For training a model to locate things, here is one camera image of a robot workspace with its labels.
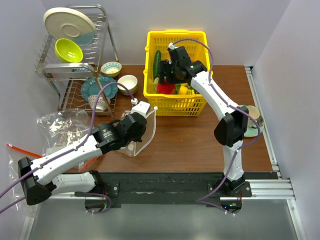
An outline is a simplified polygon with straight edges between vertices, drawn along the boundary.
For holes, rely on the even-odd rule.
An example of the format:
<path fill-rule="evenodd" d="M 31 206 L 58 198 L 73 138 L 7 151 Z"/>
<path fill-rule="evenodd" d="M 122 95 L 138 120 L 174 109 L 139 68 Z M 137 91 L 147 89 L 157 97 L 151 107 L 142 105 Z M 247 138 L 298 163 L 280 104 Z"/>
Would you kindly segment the dotted clear zip bag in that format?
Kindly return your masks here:
<path fill-rule="evenodd" d="M 118 152 L 125 154 L 129 157 L 136 157 L 144 148 L 146 148 L 153 140 L 156 133 L 156 113 L 158 107 L 151 107 L 148 114 L 146 115 L 146 130 L 141 137 L 142 142 L 131 141 L 127 146 L 121 147 Z"/>

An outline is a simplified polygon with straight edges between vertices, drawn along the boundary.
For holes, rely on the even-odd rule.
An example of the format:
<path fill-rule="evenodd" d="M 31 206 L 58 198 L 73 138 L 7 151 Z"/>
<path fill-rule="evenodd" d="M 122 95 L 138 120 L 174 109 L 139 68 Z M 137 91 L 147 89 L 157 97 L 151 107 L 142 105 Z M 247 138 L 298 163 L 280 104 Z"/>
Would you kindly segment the red toy dragon fruit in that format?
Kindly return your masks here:
<path fill-rule="evenodd" d="M 159 83 L 156 87 L 158 94 L 172 95 L 176 90 L 176 85 L 172 83 Z"/>

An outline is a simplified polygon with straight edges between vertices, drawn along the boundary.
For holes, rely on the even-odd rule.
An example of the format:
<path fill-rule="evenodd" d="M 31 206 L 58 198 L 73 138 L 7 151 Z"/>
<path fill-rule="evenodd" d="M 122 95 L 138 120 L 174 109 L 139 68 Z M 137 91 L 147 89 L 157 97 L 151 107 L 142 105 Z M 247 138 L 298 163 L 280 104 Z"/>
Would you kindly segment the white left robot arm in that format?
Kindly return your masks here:
<path fill-rule="evenodd" d="M 147 115 L 131 112 L 123 119 L 100 124 L 80 140 L 50 155 L 35 160 L 20 159 L 19 177 L 27 205 L 42 203 L 59 193 L 84 192 L 92 196 L 105 193 L 105 183 L 98 171 L 67 175 L 64 172 L 131 142 L 141 142 L 146 127 Z"/>

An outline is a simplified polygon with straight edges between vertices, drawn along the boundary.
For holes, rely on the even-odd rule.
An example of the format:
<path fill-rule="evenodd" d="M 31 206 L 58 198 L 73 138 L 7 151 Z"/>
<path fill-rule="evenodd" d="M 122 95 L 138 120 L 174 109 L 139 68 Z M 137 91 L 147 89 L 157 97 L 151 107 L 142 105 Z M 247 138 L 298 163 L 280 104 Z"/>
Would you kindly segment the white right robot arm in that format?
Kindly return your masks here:
<path fill-rule="evenodd" d="M 235 196 L 245 183 L 242 165 L 242 150 L 248 123 L 248 109 L 239 106 L 221 90 L 212 79 L 205 65 L 191 61 L 183 46 L 170 44 L 167 48 L 170 59 L 159 65 L 159 83 L 187 83 L 195 89 L 216 114 L 219 123 L 214 129 L 215 139 L 223 147 L 224 170 L 216 188 L 230 197 Z"/>

